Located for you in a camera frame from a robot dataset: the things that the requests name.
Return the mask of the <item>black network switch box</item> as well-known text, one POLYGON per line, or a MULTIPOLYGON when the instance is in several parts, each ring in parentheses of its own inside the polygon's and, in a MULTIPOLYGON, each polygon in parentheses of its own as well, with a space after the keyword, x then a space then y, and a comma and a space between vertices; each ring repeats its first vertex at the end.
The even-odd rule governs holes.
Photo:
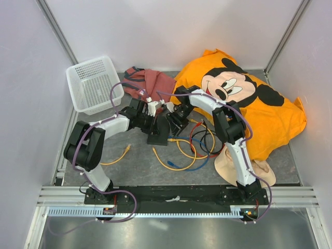
POLYGON ((147 144, 167 146, 170 135, 170 125, 166 116, 157 116, 153 119, 150 133, 147 137, 147 144))

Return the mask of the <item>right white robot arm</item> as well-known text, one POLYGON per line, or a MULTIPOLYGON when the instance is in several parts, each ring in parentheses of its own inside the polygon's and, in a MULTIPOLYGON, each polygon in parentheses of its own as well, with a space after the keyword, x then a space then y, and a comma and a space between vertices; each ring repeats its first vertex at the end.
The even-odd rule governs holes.
POLYGON ((260 181, 253 175, 253 168, 246 149, 245 129, 248 122, 240 113, 234 101, 226 103, 205 93, 197 86, 186 89, 176 88, 173 94, 180 101, 174 111, 167 114, 171 134, 179 135, 188 125, 187 117, 197 107, 213 117, 216 136, 228 148, 236 169, 238 199, 243 204, 250 204, 261 190, 260 181))

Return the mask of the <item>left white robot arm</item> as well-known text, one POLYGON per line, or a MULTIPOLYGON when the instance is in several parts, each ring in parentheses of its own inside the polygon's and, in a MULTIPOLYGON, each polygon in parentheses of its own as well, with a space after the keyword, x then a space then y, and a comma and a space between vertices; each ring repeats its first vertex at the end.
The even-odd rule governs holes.
POLYGON ((78 121, 74 125, 63 156, 96 190, 95 196, 101 203, 108 204, 114 198, 113 183, 100 164, 105 140, 134 128, 151 133, 162 104, 132 99, 118 114, 95 123, 78 121))

